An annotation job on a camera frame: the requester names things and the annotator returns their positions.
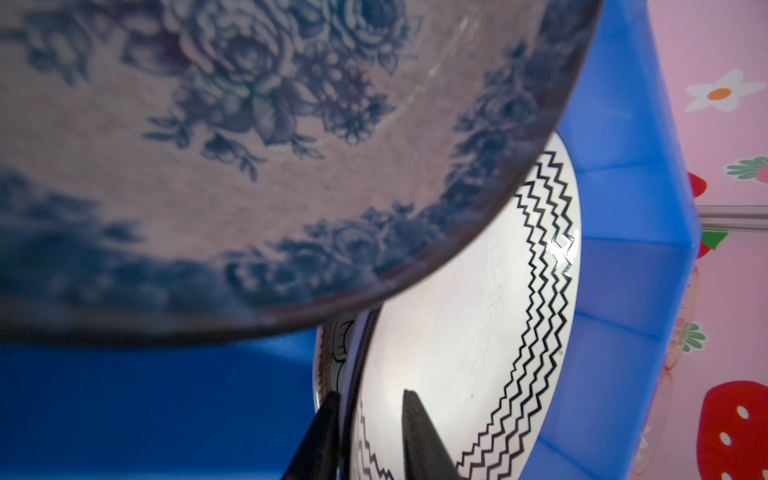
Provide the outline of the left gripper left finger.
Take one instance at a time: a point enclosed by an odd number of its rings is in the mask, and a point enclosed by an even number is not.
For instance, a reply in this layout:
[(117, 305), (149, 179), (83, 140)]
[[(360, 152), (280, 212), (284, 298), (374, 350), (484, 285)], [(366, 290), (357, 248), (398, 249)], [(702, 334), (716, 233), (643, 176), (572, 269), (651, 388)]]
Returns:
[(333, 480), (339, 461), (341, 397), (329, 393), (312, 420), (282, 480)]

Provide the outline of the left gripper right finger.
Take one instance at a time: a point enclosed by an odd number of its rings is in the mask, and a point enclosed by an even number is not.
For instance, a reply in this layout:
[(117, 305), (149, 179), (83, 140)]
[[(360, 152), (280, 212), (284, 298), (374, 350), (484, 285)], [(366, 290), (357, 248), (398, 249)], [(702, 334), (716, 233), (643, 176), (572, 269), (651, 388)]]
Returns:
[(407, 480), (460, 480), (418, 394), (405, 390), (402, 399), (402, 443)]

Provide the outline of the large floral patterned plate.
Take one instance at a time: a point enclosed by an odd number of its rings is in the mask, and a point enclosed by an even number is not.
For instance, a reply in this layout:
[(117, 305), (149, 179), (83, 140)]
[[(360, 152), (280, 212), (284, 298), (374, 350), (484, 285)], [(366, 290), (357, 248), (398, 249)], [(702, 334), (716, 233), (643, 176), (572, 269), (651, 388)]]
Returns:
[(332, 392), (345, 395), (346, 367), (359, 315), (332, 320), (316, 329), (312, 363), (312, 391), (315, 411)]

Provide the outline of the white zigzag rim plate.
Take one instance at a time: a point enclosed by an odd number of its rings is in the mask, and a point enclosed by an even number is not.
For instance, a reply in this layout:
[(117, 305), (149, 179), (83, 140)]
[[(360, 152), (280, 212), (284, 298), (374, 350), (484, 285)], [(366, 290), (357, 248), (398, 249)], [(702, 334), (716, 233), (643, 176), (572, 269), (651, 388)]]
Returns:
[(553, 135), (481, 235), (384, 303), (355, 406), (352, 478), (404, 477), (407, 390), (418, 394), (461, 477), (521, 475), (562, 370), (581, 246), (574, 167)]

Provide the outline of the blue floral bowl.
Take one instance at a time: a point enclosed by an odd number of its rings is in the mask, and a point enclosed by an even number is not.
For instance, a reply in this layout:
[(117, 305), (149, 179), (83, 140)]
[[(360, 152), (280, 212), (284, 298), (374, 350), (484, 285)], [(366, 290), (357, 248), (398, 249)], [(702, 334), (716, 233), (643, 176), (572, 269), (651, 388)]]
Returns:
[(5, 1), (1, 337), (209, 344), (460, 252), (560, 120), (599, 1)]

